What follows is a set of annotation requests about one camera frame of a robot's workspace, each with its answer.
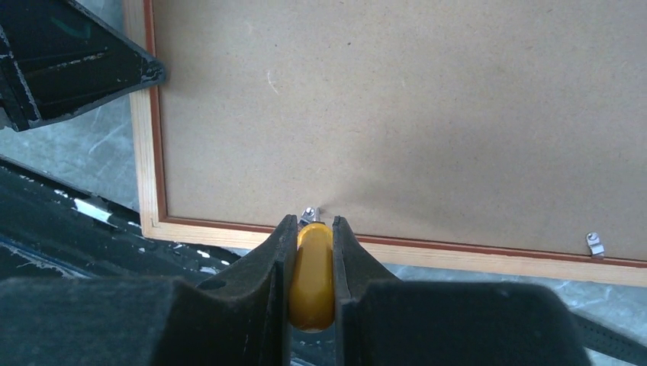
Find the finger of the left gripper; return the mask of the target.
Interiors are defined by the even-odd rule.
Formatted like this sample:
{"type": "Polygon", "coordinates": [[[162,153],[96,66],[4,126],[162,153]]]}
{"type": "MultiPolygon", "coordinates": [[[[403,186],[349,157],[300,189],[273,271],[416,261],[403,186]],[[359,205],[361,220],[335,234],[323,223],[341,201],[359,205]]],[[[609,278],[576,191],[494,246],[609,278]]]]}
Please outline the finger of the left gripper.
{"type": "Polygon", "coordinates": [[[164,65],[77,1],[1,3],[1,126],[72,119],[164,82],[164,65]]]}

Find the yellow handle screwdriver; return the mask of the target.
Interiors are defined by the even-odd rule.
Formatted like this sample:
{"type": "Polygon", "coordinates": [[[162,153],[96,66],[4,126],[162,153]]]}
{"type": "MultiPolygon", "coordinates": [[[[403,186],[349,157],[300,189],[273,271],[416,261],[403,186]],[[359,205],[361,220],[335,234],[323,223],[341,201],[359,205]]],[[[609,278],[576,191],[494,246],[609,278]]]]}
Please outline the yellow handle screwdriver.
{"type": "Polygon", "coordinates": [[[322,332],[335,319],[333,231],[325,222],[298,229],[288,318],[303,332],[322,332]]]}

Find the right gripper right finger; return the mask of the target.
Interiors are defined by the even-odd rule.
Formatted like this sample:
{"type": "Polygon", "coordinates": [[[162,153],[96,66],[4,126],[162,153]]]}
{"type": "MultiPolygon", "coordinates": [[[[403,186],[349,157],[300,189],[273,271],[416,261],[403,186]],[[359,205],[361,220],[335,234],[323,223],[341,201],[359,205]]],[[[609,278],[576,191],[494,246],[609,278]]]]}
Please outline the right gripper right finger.
{"type": "Polygon", "coordinates": [[[546,287],[403,281],[333,221],[338,365],[588,365],[575,321],[546,287]]]}

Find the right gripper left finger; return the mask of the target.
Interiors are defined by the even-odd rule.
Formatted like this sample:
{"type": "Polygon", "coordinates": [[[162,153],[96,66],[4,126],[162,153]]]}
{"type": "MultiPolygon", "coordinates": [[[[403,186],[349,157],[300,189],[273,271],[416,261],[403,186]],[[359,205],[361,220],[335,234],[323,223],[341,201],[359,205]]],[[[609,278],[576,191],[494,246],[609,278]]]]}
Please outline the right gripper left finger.
{"type": "Polygon", "coordinates": [[[174,277],[10,278],[3,365],[287,365],[298,234],[286,216],[254,250],[192,284],[174,277]]]}

